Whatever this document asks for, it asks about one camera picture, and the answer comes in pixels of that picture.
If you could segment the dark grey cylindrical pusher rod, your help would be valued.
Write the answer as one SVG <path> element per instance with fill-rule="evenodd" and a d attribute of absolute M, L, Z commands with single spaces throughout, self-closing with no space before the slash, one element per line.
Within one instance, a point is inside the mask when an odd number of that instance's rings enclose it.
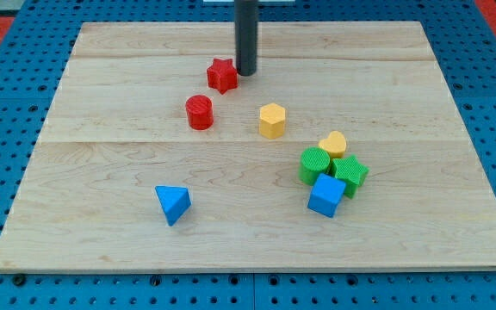
<path fill-rule="evenodd" d="M 258 0 L 234 0 L 236 67 L 240 76 L 257 71 Z"/>

